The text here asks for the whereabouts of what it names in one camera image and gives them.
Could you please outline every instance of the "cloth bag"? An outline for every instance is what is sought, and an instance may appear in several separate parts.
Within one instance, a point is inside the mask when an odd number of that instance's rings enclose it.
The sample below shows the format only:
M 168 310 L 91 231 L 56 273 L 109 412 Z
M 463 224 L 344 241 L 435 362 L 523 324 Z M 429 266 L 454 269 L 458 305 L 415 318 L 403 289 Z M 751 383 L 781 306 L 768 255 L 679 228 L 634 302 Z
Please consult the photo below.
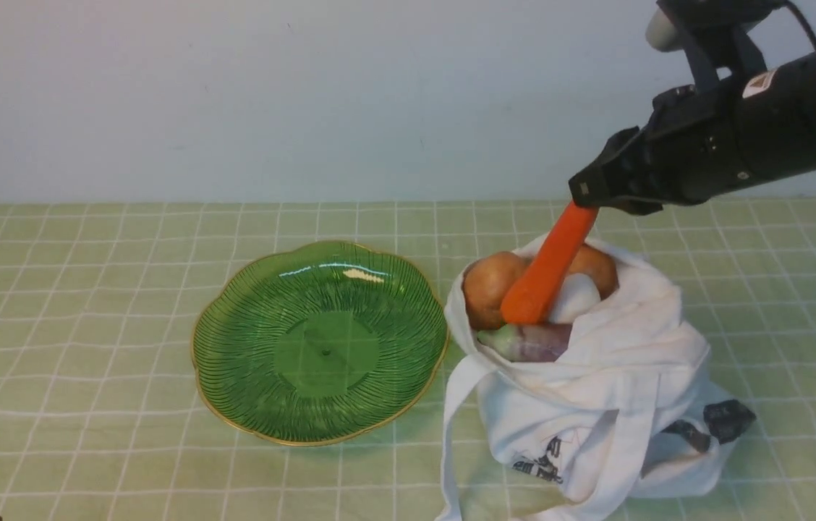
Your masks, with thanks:
M 545 237 L 515 253 L 535 256 Z M 574 319 L 555 363 L 510 363 L 478 343 L 462 289 L 469 266 L 454 282 L 444 309 L 465 357 L 447 383 L 437 521 L 463 519 L 451 421 L 473 389 L 492 457 L 563 496 L 512 521 L 602 521 L 627 497 L 708 494 L 755 421 L 710 381 L 710 346 L 683 320 L 680 288 L 629 251 L 586 242 L 616 260 L 620 287 Z

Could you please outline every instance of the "black print on bag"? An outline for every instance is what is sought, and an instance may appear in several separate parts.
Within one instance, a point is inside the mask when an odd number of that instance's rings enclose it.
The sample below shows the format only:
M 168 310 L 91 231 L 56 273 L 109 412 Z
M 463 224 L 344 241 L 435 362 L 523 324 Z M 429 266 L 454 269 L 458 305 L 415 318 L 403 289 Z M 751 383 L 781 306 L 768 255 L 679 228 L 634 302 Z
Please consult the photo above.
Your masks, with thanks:
M 688 442 L 688 445 L 692 446 L 697 452 L 703 453 L 710 451 L 711 436 L 700 432 L 694 425 L 684 420 L 677 420 L 675 423 L 672 423 L 672 425 L 667 426 L 662 432 L 681 436 L 681 438 Z
M 553 464 L 550 458 L 559 457 L 561 445 L 563 445 L 563 442 L 560 438 L 553 438 L 550 443 L 547 444 L 546 453 L 540 456 L 540 459 L 533 461 L 533 459 L 521 458 L 519 461 L 514 462 L 511 468 L 517 472 L 533 475 L 533 477 L 559 485 L 563 482 L 563 478 L 560 476 L 559 469 Z
M 713 403 L 703 408 L 703 421 L 707 423 L 710 435 L 720 445 L 726 445 L 745 434 L 756 420 L 755 413 L 739 402 L 728 399 L 726 402 Z

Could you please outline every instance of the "orange carrot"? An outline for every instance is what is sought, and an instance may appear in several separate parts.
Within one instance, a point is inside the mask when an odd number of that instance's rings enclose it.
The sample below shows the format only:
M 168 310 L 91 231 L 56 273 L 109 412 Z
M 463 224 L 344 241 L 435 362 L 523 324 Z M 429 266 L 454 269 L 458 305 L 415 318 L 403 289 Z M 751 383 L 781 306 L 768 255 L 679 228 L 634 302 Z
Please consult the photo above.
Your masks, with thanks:
M 524 276 L 517 279 L 501 301 L 504 322 L 546 322 L 566 273 L 597 217 L 597 208 L 581 208 L 570 202 Z

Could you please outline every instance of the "green plate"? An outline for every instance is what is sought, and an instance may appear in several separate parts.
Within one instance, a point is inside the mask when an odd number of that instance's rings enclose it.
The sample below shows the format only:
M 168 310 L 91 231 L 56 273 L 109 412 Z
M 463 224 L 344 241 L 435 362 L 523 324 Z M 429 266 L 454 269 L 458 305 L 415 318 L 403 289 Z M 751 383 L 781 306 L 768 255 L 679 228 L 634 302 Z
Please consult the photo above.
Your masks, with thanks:
M 326 445 L 417 402 L 447 339 L 417 267 L 328 241 L 239 271 L 199 317 L 192 358 L 200 396 L 230 425 L 286 445 Z

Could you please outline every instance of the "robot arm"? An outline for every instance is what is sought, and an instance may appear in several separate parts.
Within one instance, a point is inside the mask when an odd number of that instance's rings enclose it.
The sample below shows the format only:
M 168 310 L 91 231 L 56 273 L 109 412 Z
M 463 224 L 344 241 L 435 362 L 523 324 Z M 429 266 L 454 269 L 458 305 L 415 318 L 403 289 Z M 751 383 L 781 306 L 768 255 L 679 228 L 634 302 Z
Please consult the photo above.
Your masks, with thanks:
M 569 180 L 574 203 L 647 215 L 816 171 L 816 51 L 767 70 L 747 35 L 789 3 L 658 3 L 653 25 L 667 19 L 671 33 L 648 39 L 660 50 L 680 46 L 694 85 L 656 96 L 645 127 L 612 136 Z M 722 68 L 730 72 L 725 79 Z

